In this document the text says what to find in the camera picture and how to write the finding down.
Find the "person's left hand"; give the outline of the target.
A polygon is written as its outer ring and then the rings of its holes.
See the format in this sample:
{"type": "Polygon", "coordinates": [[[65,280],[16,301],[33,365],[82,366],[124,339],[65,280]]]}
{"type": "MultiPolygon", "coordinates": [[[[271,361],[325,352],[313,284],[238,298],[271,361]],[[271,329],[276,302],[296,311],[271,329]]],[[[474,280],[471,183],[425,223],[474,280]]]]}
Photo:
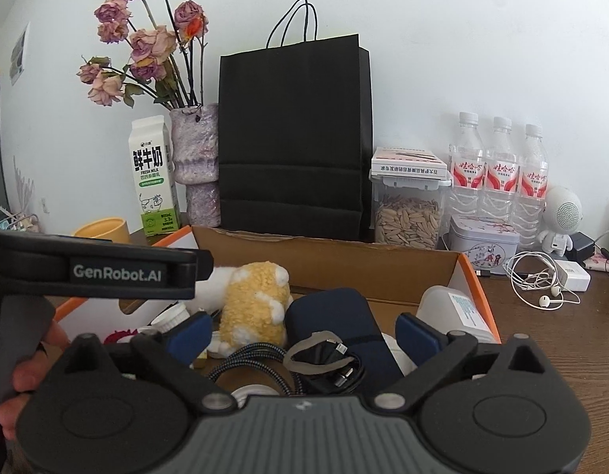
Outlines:
{"type": "Polygon", "coordinates": [[[62,327],[52,321],[41,346],[42,349],[31,358],[14,368],[12,386],[15,395],[0,405],[0,425],[7,441],[15,439],[17,420],[30,399],[30,393],[38,389],[57,358],[70,346],[70,340],[62,327]]]}

